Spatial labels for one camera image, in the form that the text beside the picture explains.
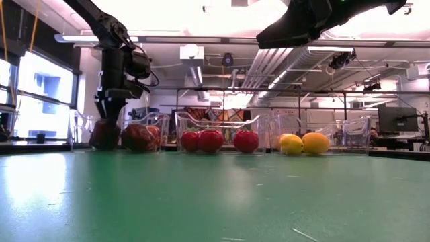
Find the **green table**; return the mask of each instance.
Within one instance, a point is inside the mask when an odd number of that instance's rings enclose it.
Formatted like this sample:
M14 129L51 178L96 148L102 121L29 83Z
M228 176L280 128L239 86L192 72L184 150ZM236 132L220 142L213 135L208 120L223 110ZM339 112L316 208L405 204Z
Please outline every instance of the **green table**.
M423 242L429 228L430 163L423 161L0 156L1 242Z

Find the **metal rack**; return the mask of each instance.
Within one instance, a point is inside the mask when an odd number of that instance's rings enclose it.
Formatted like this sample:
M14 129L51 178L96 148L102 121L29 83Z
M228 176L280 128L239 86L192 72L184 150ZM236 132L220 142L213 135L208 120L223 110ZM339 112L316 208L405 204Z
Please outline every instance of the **metal rack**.
M345 91L345 90L331 90L331 89L323 89L323 90L311 90L311 89L255 89L255 88L221 88L221 87L156 87L152 90L175 90L176 91L176 104L175 105L163 105L163 106L171 106L179 109L179 92L180 91L222 91L222 111L225 111L225 96L226 91L232 92L246 92L246 93L257 93L260 91L266 92L280 92L280 93L293 93L295 97L298 98L298 107L284 107L284 106L249 106L249 109L297 109L299 118L301 118L301 110L343 110L344 111L344 119L347 119L347 110L362 110L362 108L348 108L347 107L347 96L348 94L385 94L385 95L430 95L430 92L426 91ZM342 94L343 95L343 108L309 108L302 107L300 105L301 98L306 96L307 93L313 94ZM201 108L221 108L218 106L193 106L193 107L201 107Z

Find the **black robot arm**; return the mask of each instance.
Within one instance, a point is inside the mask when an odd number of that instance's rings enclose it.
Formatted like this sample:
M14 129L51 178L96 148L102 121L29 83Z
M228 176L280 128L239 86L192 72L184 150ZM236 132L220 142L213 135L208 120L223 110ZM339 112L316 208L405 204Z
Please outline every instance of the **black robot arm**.
M406 0L291 0L287 12L258 34L257 41L262 49L304 46L369 9L385 5L394 14L405 4Z
M101 118L115 122L126 99L140 98L149 92L138 79L151 75L151 60L145 54L134 52L139 48L131 41L127 28L116 18L104 13L91 0L64 0L91 27L98 37L96 48L102 50L100 85L95 104ZM127 73L134 80L127 80Z

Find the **yellow lemon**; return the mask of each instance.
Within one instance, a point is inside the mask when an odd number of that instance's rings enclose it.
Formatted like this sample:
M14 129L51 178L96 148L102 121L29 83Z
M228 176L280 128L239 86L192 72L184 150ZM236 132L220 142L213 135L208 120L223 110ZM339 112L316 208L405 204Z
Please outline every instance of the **yellow lemon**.
M326 153L330 147L329 139L320 133L308 133L302 138L304 152L318 155Z
M281 136L277 136L277 137L275 137L275 138L273 138L273 147L275 147L277 150L281 150L281 144L280 144L280 141L281 141L281 138L283 137L283 136L286 136L286 135L291 135L291 134L282 134Z
M302 139L294 134L283 134L279 140L281 152L287 155L300 155L303 150Z

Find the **ceiling beam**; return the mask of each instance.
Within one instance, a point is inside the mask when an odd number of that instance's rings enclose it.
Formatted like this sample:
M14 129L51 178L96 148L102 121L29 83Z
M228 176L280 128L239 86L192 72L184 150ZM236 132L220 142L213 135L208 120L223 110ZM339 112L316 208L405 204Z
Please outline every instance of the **ceiling beam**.
M204 36L133 36L136 43L146 44L238 44L258 45L255 38L204 37ZM65 40L64 35L56 34L58 42L78 43L82 41ZM422 40L315 40L309 46L354 47L354 48L430 48L430 41Z

